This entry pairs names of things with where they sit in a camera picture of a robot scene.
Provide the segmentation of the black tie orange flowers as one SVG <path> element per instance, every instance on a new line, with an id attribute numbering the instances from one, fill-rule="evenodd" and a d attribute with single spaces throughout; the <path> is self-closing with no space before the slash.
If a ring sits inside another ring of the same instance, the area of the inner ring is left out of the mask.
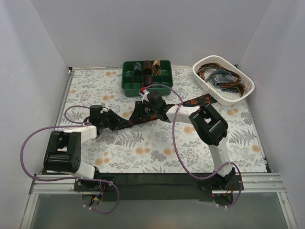
<path id="1" fill-rule="evenodd" d="M 204 95 L 201 95 L 201 96 L 196 97 L 194 99 L 184 101 L 182 103 L 182 105 L 186 106 L 186 107 L 194 107 L 194 106 L 203 106 L 203 105 L 213 104 L 213 103 L 216 103 L 216 102 L 217 101 L 213 97 L 211 97 L 209 94 L 204 94 Z M 143 115 L 142 115 L 142 123 L 141 124 L 144 124 L 144 123 L 147 123 L 147 122 L 150 122 L 150 121 L 154 121 L 154 120 L 158 120 L 157 116 L 149 114 L 147 107 L 145 106 L 145 104 L 143 104 Z M 126 119 L 126 127 L 125 128 L 130 128 L 130 127 L 132 127 L 132 126 L 131 126 L 129 120 Z"/>

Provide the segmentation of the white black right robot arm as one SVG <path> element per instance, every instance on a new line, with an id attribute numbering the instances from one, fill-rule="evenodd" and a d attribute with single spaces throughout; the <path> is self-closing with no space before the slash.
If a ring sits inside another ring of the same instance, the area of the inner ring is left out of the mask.
<path id="1" fill-rule="evenodd" d="M 144 98 L 135 102 L 134 111 L 129 118 L 132 125 L 160 119 L 164 122 L 192 124 L 200 139 L 208 145 L 214 165 L 215 175 L 209 178 L 208 186 L 216 185 L 228 189 L 236 174 L 226 146 L 228 123 L 214 109 L 216 100 L 209 94 L 177 104 L 168 104 L 159 92 L 141 92 Z"/>

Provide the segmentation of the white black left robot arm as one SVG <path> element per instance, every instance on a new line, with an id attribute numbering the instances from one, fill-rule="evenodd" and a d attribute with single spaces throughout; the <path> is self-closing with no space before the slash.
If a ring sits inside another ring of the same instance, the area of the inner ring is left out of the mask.
<path id="1" fill-rule="evenodd" d="M 88 122 L 81 127 L 51 132 L 43 165 L 47 171 L 60 172 L 79 178 L 85 178 L 89 190 L 101 187 L 101 178 L 95 175 L 95 167 L 81 159 L 82 144 L 96 139 L 103 129 L 118 130 L 129 121 L 118 116 L 103 105 L 89 108 Z"/>

